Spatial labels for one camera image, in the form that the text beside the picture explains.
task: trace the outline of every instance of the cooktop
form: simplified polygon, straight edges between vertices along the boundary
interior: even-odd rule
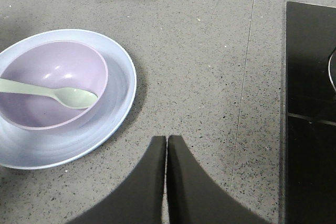
[[[288,2],[286,16],[286,223],[335,224],[336,8]]]

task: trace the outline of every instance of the pale green spoon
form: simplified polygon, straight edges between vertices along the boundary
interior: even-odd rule
[[[89,91],[75,88],[50,89],[17,81],[0,78],[0,92],[33,94],[51,97],[71,109],[86,109],[93,105],[98,97]]]

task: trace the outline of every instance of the grey countertop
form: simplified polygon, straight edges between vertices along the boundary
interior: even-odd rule
[[[0,168],[0,223],[67,222],[123,181],[152,136],[171,134],[222,189],[278,223],[286,1],[0,0],[0,50],[88,29],[120,43],[138,73],[134,106],[101,147],[54,168]]]

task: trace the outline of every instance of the plate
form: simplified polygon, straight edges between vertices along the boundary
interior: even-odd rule
[[[57,135],[22,130],[0,118],[0,165],[41,169],[76,160],[104,143],[132,107],[137,74],[130,56],[114,40],[93,31],[53,30],[21,40],[0,53],[0,72],[15,56],[35,45],[54,40],[76,40],[102,54],[109,69],[102,106],[84,126]]]

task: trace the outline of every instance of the bowl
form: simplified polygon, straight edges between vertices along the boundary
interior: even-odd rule
[[[73,87],[98,96],[87,109],[70,109],[38,95],[0,93],[0,115],[25,130],[60,133],[88,122],[101,105],[108,68],[94,48],[77,41],[47,42],[16,57],[1,78],[47,88]]]

